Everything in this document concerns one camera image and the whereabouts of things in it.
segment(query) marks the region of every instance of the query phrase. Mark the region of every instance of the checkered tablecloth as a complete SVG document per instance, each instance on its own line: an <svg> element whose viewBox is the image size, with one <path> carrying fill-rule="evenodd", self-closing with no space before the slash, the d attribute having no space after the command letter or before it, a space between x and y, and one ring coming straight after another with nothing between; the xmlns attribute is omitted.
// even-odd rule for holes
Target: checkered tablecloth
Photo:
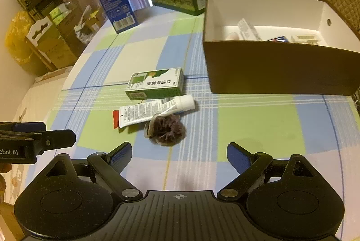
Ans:
<svg viewBox="0 0 360 241"><path fill-rule="evenodd" d="M119 35L107 22L79 58L46 122L52 130L72 129L77 142L39 157L25 185L55 154L86 158L128 141L133 158L122 175L144 193L216 193L238 175L226 159L228 143L236 142L273 158L305 155L345 203L337 237L360 236L360 120L350 97L212 94L201 43L203 15L153 7L137 17L141 24ZM195 112L182 115L185 139L163 147L144 138L141 124L114 130L112 111L136 103L124 92L131 74L171 67L183 68L185 93L197 102Z"/></svg>

